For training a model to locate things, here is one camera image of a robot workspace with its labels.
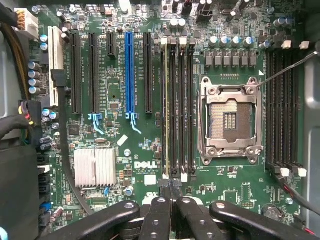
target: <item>motherboard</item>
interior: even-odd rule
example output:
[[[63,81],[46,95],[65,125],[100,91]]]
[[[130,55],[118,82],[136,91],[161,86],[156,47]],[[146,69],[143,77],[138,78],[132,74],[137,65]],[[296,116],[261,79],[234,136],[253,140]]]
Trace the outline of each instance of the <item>motherboard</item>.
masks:
[[[71,170],[94,212],[141,205],[159,195],[159,179],[179,179],[206,207],[224,200],[292,223],[300,207],[273,174],[302,191],[304,71],[263,82],[303,58],[302,8],[302,0],[29,6],[49,231],[87,216],[63,170],[51,70],[64,70]]]

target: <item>white connector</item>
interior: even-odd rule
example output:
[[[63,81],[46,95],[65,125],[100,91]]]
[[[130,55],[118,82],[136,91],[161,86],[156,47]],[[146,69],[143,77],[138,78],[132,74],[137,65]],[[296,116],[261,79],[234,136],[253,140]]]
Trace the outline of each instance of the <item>white connector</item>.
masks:
[[[48,26],[48,54],[49,54],[49,94],[50,106],[59,106],[58,90],[52,81],[52,69],[64,69],[64,52],[61,30],[56,26]]]
[[[26,8],[15,8],[18,16],[18,26],[15,30],[29,39],[39,39],[39,20]]]

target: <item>cpu socket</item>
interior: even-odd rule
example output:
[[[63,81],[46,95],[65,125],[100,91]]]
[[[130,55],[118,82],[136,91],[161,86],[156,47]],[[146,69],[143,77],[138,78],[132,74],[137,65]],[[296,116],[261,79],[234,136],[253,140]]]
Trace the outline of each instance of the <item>cpu socket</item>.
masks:
[[[204,165],[215,158],[248,158],[262,146],[262,94],[255,77],[246,85],[213,85],[203,77],[198,93],[197,147]]]

